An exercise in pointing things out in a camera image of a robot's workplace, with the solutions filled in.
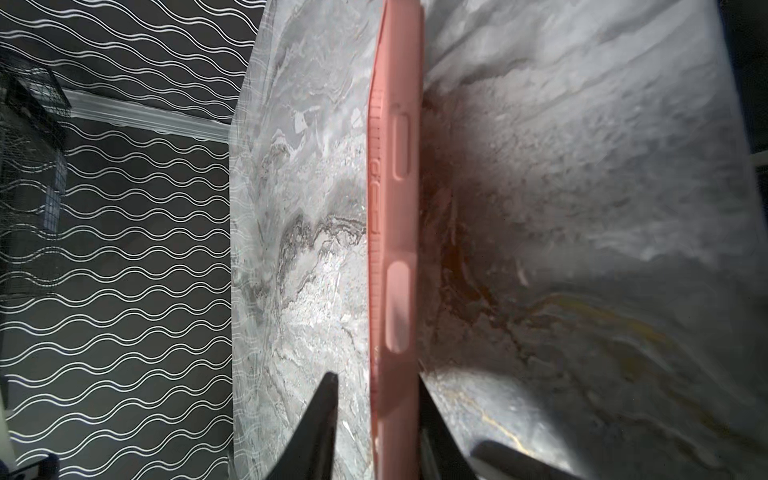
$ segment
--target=wallpaper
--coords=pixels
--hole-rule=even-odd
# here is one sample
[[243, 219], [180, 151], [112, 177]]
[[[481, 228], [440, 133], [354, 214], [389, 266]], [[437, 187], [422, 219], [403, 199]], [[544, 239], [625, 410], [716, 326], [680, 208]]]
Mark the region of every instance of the wallpaper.
[[67, 129], [55, 294], [0, 310], [18, 461], [56, 452], [62, 478], [226, 478], [228, 146]]
[[0, 45], [65, 88], [230, 123], [266, 0], [13, 0]]

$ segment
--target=wire mesh basket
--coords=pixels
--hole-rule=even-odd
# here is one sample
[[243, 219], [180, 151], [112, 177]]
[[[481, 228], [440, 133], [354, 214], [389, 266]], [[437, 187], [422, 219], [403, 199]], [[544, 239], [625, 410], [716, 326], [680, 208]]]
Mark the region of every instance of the wire mesh basket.
[[0, 48], [0, 300], [44, 296], [59, 277], [69, 111], [48, 68]]

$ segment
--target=marble tabletop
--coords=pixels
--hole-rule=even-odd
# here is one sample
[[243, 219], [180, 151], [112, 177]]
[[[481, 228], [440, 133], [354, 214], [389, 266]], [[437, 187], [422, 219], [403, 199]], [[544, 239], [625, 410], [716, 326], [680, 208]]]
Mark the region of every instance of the marble tabletop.
[[[768, 469], [768, 251], [715, 2], [425, 6], [422, 376], [462, 451]], [[235, 465], [325, 371], [372, 478], [366, 99], [381, 0], [267, 2], [230, 131]]]

